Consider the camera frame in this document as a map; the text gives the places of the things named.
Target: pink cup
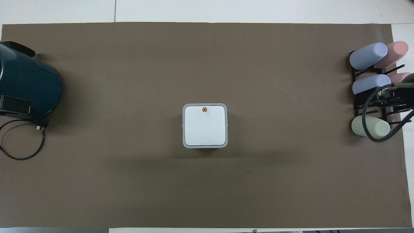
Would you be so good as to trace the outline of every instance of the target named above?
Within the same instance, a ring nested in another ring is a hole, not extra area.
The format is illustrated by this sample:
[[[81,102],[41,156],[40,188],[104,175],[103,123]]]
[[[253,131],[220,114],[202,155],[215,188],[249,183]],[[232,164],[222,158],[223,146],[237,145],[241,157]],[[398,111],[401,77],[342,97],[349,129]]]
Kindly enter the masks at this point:
[[[408,44],[404,41],[397,41],[388,44],[387,49],[387,55],[375,64],[377,68],[385,69],[400,60],[408,53]]]
[[[410,72],[405,72],[405,73],[391,75],[390,76],[391,83],[401,83],[402,80],[410,74],[411,74]]]

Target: black cable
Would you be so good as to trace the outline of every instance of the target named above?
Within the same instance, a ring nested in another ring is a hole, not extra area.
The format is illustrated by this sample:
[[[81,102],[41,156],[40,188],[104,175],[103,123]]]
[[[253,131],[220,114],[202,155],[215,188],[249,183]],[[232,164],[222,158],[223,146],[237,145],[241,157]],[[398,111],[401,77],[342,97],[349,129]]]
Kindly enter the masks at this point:
[[[6,126],[6,125],[8,125],[8,124],[10,124],[10,123],[12,123],[12,122],[16,122],[16,121],[27,121],[27,122],[33,122],[33,121],[30,121],[30,120],[24,120],[24,119],[18,119],[18,120],[12,120],[12,121],[9,121],[9,122],[6,122],[6,123],[4,123],[2,126],[0,126],[0,131],[3,129],[3,127],[4,126]],[[3,147],[0,145],[0,150],[5,154],[5,155],[7,155],[7,157],[9,157],[9,158],[12,158],[12,159],[15,159],[15,160],[28,160],[28,159],[30,159],[30,158],[33,158],[35,155],[37,155],[37,153],[39,153],[39,151],[42,149],[42,147],[43,147],[43,144],[45,143],[45,132],[42,130],[42,142],[40,143],[40,146],[39,146],[39,148],[37,149],[37,151],[33,154],[33,155],[31,155],[31,156],[28,156],[28,157],[25,157],[25,158],[16,158],[16,157],[13,157],[13,156],[11,156],[9,153],[7,153],[4,149],[3,149]]]
[[[385,88],[388,88],[388,87],[393,87],[394,86],[394,84],[393,83],[391,83],[391,84],[388,84],[388,85],[385,85],[385,86],[382,86],[382,87],[380,87],[379,89],[377,89],[376,91],[374,91],[369,97],[368,97],[368,99],[366,99],[366,102],[365,102],[365,105],[364,105],[364,107],[363,107],[363,109],[362,109],[362,127],[363,127],[363,129],[364,129],[364,131],[365,131],[365,133],[366,133],[366,135],[369,137],[369,139],[371,139],[371,141],[374,141],[374,142],[384,142],[384,141],[386,141],[386,140],[388,140],[388,139],[390,139],[392,136],[394,136],[394,134],[396,134],[402,127],[403,127],[403,125],[405,125],[405,123],[407,123],[409,120],[410,120],[410,118],[411,117],[413,117],[414,116],[414,111],[411,111],[406,117],[404,117],[404,119],[400,122],[400,123],[398,123],[398,125],[391,131],[391,132],[389,132],[387,135],[385,135],[383,138],[379,138],[379,139],[376,139],[376,138],[374,138],[372,135],[371,135],[371,133],[368,131],[368,128],[367,128],[367,126],[366,126],[366,110],[368,109],[368,107],[369,107],[369,104],[371,103],[371,100],[380,92],[380,91],[382,91],[383,89],[385,89]]]

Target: power cord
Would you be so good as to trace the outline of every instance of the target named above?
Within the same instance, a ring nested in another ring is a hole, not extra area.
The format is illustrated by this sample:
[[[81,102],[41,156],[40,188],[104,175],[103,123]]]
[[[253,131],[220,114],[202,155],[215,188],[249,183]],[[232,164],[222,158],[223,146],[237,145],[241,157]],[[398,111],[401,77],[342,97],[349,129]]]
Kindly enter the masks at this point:
[[[388,88],[388,87],[393,87],[394,86],[394,84],[393,83],[391,83],[391,84],[388,84],[388,85],[385,85],[385,86],[382,86],[382,87],[380,87],[379,89],[377,89],[376,91],[374,91],[369,97],[368,97],[368,99],[366,99],[366,102],[365,102],[365,105],[364,105],[364,107],[363,107],[363,109],[362,109],[362,127],[363,127],[363,129],[364,129],[364,131],[365,131],[365,133],[366,133],[366,135],[369,137],[369,139],[371,139],[371,141],[374,141],[374,142],[384,142],[384,141],[386,141],[386,140],[388,140],[388,139],[390,139],[392,136],[394,136],[394,134],[396,134],[402,127],[403,127],[403,125],[405,125],[405,123],[407,123],[409,120],[410,120],[410,118],[411,117],[413,117],[414,116],[414,111],[411,111],[406,117],[404,117],[404,119],[400,122],[400,123],[398,123],[398,125],[391,131],[391,132],[389,132],[387,135],[385,135],[384,137],[382,137],[382,138],[374,138],[372,135],[371,135],[371,133],[368,131],[368,128],[367,128],[367,126],[366,126],[366,111],[367,111],[367,109],[368,109],[368,107],[369,107],[369,104],[371,103],[371,100],[380,92],[380,91],[382,91],[383,89],[385,89],[385,88]]]
[[[9,158],[12,158],[12,159],[15,159],[15,160],[28,160],[28,159],[30,159],[30,158],[33,158],[35,155],[37,155],[37,153],[39,153],[39,151],[42,149],[42,147],[43,147],[43,144],[45,143],[45,132],[44,132],[44,128],[45,127],[47,127],[47,123],[46,122],[43,122],[43,121],[33,121],[33,120],[25,120],[25,119],[18,119],[18,120],[12,120],[12,121],[9,121],[9,122],[6,122],[6,123],[4,123],[2,126],[0,126],[0,131],[6,126],[6,125],[8,125],[8,124],[10,124],[10,123],[12,123],[12,122],[16,122],[16,121],[27,121],[27,122],[32,122],[32,123],[34,123],[34,124],[36,124],[37,125],[37,128],[36,129],[40,129],[40,131],[42,132],[42,142],[40,143],[40,146],[39,146],[39,148],[37,149],[37,151],[34,153],[34,154],[32,154],[31,156],[28,156],[28,157],[24,157],[24,158],[16,158],[16,157],[14,157],[14,156],[12,156],[12,155],[10,155],[9,153],[7,153],[4,149],[3,149],[3,147],[0,145],[0,150],[5,154],[5,155],[7,155],[7,157],[9,157]]]

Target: white floor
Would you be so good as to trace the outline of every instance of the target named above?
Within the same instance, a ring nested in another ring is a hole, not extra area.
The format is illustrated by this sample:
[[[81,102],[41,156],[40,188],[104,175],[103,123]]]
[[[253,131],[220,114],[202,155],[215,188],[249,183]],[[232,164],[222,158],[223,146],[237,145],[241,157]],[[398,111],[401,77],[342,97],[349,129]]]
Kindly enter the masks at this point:
[[[406,41],[413,48],[397,63],[406,64],[399,72],[414,72],[414,2],[411,0],[0,0],[0,29],[3,24],[125,21],[392,24],[394,41]],[[403,134],[414,217],[414,122],[404,126]],[[111,229],[110,232],[159,233],[171,230],[119,228]],[[218,233],[252,230],[254,229],[178,228],[175,232]]]

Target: brown tabletop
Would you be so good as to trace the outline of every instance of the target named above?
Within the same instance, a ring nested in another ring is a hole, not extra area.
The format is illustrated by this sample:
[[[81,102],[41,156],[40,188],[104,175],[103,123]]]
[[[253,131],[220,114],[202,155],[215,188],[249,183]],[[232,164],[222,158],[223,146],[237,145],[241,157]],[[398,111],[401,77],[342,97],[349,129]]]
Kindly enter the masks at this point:
[[[0,155],[0,227],[412,226],[402,133],[350,128],[347,57],[392,42],[388,24],[20,24],[2,39],[63,94],[36,157]],[[183,146],[182,107],[201,102],[227,106],[227,147]],[[40,135],[1,139],[28,155]]]

